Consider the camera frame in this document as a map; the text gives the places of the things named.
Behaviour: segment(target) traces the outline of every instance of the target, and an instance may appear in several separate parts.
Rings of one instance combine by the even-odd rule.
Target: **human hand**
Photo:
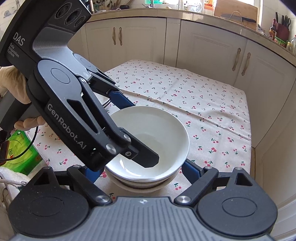
[[[3,97],[9,91],[19,102],[31,103],[26,93],[26,79],[14,66],[0,68],[0,96]],[[45,120],[42,116],[27,118],[24,121],[17,121],[14,127],[21,131],[27,131],[36,126],[42,126]]]

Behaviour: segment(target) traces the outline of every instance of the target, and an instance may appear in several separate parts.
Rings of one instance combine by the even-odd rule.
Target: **scissors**
[[[291,19],[288,18],[288,16],[285,16],[285,21],[284,21],[284,26],[286,26],[287,28],[289,28],[289,26],[291,25]]]

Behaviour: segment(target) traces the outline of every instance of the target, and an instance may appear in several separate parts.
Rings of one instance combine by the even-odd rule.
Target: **cherry pattern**
[[[237,166],[249,171],[251,133],[244,92],[184,69],[149,61],[131,60],[106,74],[135,105],[164,109],[183,123],[191,137],[187,157],[193,163],[212,166],[221,172],[231,172]],[[112,103],[106,107],[110,115],[117,110]],[[26,131],[30,139],[34,133],[33,129]],[[33,145],[44,163],[55,171],[64,171],[74,164],[84,165],[48,124],[39,126]],[[109,193],[112,200],[126,196],[126,191],[113,184],[105,172],[95,184]],[[179,169],[171,184],[157,195],[174,199],[189,185]]]

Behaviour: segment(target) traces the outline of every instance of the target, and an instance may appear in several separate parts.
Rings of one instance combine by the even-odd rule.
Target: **cabinet handle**
[[[120,45],[122,45],[122,33],[121,33],[121,27],[119,28],[119,34],[118,34]]]
[[[238,61],[239,61],[239,54],[240,54],[240,51],[241,51],[241,49],[238,48],[238,49],[237,49],[237,58],[235,59],[234,66],[232,67],[232,71],[235,71],[235,68],[236,68],[236,66],[237,66],[237,63],[238,63]]]
[[[246,65],[244,66],[244,70],[242,71],[242,76],[244,76],[244,74],[246,73],[246,70],[249,66],[250,57],[251,57],[251,53],[248,53]]]
[[[114,45],[116,45],[115,27],[113,27],[112,39],[113,39]]]

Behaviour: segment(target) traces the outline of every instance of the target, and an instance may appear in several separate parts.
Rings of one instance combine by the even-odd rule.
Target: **knife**
[[[231,16],[231,14],[228,14],[228,13],[221,14],[221,18],[225,18],[227,20],[230,20],[230,17],[234,20],[237,20],[237,21],[247,21],[247,22],[251,22],[251,23],[257,22],[256,20],[251,19],[251,18],[240,17],[240,16],[236,16],[236,15]]]

